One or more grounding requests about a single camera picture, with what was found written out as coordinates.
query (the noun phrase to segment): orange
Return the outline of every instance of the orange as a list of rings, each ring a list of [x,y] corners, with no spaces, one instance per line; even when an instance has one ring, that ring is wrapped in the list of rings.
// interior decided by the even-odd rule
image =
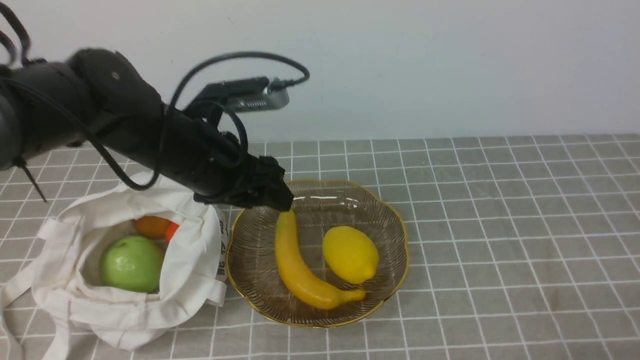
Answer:
[[[178,229],[178,227],[180,227],[180,225],[176,224],[175,222],[172,222],[166,228],[164,239],[166,240],[167,245],[169,245],[169,241],[171,241],[171,238],[173,238],[173,234],[175,234],[175,231]]]
[[[159,240],[164,238],[166,228],[171,221],[160,217],[141,217],[136,220],[131,220],[136,232],[151,240]]]

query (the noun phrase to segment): green apple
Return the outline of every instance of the green apple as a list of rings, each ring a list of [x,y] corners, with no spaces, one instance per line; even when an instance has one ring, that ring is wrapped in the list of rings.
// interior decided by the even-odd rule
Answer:
[[[100,258],[105,286],[138,293],[159,289],[164,252],[143,236],[128,236],[112,243]]]

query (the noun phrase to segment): yellow lemon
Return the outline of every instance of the yellow lemon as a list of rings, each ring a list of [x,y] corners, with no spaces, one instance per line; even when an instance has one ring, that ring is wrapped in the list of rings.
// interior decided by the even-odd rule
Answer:
[[[346,302],[361,301],[364,289],[340,290],[316,277],[300,254],[293,211],[281,213],[275,231],[276,263],[280,278],[300,301],[316,309],[331,310]]]
[[[351,226],[331,228],[322,248],[329,268],[341,279],[362,284],[376,275],[378,250],[365,233]]]

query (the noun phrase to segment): gold rim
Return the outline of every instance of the gold rim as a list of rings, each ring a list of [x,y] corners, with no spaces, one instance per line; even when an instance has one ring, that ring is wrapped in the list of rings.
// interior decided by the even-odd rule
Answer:
[[[269,320],[271,320],[273,322],[281,323],[283,325],[288,325],[288,326],[291,326],[291,327],[312,327],[312,328],[316,328],[316,329],[327,329],[327,328],[331,328],[331,327],[340,327],[340,326],[349,325],[351,323],[359,322],[360,320],[366,318],[367,316],[375,313],[382,305],[384,305],[384,303],[388,299],[390,299],[400,289],[400,287],[404,284],[404,281],[406,280],[407,275],[409,274],[409,266],[410,266],[410,263],[411,263],[410,262],[411,258],[410,258],[410,255],[409,255],[409,243],[408,243],[408,240],[407,240],[408,239],[408,234],[406,232],[406,226],[404,224],[404,220],[402,219],[402,216],[400,216],[400,214],[397,212],[396,209],[394,209],[392,206],[387,204],[387,202],[385,202],[384,200],[381,200],[372,191],[370,191],[366,187],[364,187],[364,186],[362,186],[362,185],[360,185],[360,184],[358,184],[358,183],[356,183],[354,181],[351,181],[351,180],[338,180],[338,179],[329,179],[329,180],[298,179],[298,180],[288,181],[287,184],[302,183],[302,182],[347,183],[347,184],[355,185],[355,186],[363,189],[367,193],[371,194],[371,196],[373,196],[377,201],[380,201],[384,206],[386,206],[389,209],[391,209],[391,211],[393,211],[393,213],[398,217],[398,219],[400,220],[400,225],[402,227],[402,231],[403,231],[403,235],[404,235],[404,253],[406,254],[406,266],[404,268],[404,274],[400,278],[400,281],[398,282],[398,285],[393,289],[393,291],[391,292],[389,297],[387,297],[385,300],[382,300],[378,305],[373,307],[371,310],[366,312],[366,314],[364,314],[364,315],[361,315],[361,316],[359,316],[357,318],[354,318],[354,319],[346,321],[346,322],[335,323],[335,324],[326,325],[326,326],[301,325],[301,324],[298,324],[298,323],[288,323],[288,322],[284,322],[284,321],[278,320],[276,318],[273,318],[272,316],[269,316],[269,315],[263,313],[260,309],[258,309],[258,307],[242,291],[240,291],[239,286],[236,284],[236,281],[234,280],[233,276],[231,275],[231,272],[229,271],[229,253],[231,251],[231,246],[233,245],[233,242],[234,242],[234,231],[236,229],[236,224],[238,222],[238,219],[240,219],[240,217],[243,215],[243,213],[246,211],[246,209],[242,209],[240,211],[240,214],[238,214],[238,216],[234,220],[233,226],[231,227],[231,239],[229,239],[229,246],[228,246],[228,249],[227,249],[227,254],[225,255],[225,270],[227,271],[227,278],[231,282],[231,285],[234,287],[234,289],[236,289],[236,291],[240,294],[240,296],[242,296],[242,298],[244,298],[245,301],[247,301],[249,303],[249,305],[256,312],[258,312],[258,314],[264,316],[265,318],[267,318],[267,319],[269,319]]]

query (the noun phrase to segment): lemon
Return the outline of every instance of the lemon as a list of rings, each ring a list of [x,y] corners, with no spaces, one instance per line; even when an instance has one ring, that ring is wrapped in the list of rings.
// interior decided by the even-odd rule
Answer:
[[[331,228],[322,248],[327,265],[342,280],[362,284],[376,275],[378,250],[365,233],[351,226]]]

